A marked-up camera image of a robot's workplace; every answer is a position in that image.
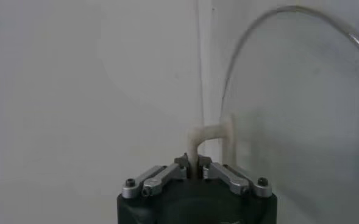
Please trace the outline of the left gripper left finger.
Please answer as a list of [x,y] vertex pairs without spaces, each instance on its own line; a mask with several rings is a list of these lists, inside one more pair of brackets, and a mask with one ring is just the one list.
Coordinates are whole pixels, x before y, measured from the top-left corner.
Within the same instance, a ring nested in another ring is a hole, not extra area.
[[169,166],[153,166],[138,177],[128,178],[122,186],[121,195],[133,199],[161,194],[170,181],[188,179],[189,168],[188,156],[184,153]]

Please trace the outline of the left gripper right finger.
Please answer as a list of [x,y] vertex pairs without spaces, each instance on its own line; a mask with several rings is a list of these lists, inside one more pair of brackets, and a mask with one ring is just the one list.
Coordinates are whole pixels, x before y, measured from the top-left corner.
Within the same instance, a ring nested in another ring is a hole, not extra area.
[[226,164],[215,163],[207,156],[198,156],[198,166],[204,180],[221,180],[236,195],[251,192],[260,198],[272,196],[272,187],[265,178],[260,178],[260,181],[253,181],[243,172]]

